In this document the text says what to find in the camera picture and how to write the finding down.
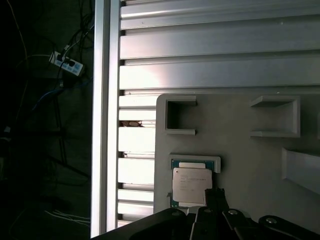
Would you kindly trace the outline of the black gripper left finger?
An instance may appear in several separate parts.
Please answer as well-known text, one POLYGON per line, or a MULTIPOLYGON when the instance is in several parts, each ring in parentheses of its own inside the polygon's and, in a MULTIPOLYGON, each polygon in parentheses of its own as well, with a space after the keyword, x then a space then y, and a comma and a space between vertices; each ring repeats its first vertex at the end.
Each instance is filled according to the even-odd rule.
POLYGON ((123 227, 94 237, 94 240, 212 240, 216 236, 214 206, 217 190, 204 191, 205 206, 197 213, 167 208, 123 227))

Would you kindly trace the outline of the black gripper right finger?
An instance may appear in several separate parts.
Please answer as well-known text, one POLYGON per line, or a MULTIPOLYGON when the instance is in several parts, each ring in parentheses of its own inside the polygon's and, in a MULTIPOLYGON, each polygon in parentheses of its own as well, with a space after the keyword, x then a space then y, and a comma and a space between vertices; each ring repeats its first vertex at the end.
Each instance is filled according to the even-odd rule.
POLYGON ((217 230, 220 240, 318 240, 320 235, 275 215, 265 215, 258 221, 230 208, 225 190, 215 189, 218 213, 217 230))

